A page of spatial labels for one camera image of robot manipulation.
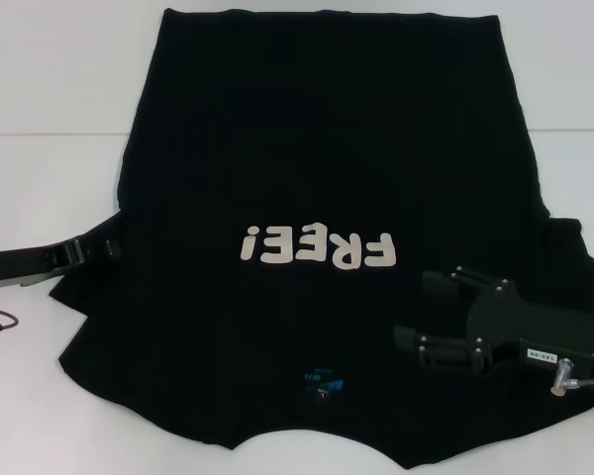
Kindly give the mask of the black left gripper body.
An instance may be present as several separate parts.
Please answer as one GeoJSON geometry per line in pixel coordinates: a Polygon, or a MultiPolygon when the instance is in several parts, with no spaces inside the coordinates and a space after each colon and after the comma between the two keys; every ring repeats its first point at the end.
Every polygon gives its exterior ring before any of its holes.
{"type": "Polygon", "coordinates": [[[0,287],[34,285],[65,274],[73,266],[70,241],[0,251],[0,287]]]}

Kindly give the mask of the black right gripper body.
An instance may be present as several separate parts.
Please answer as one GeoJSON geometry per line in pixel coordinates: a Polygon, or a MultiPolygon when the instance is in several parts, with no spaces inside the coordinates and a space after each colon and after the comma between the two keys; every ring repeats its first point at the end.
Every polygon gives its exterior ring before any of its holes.
{"type": "Polygon", "coordinates": [[[567,359],[569,379],[594,380],[594,314],[530,303],[509,280],[473,300],[466,340],[491,351],[487,371],[509,360],[556,371],[567,359]]]}

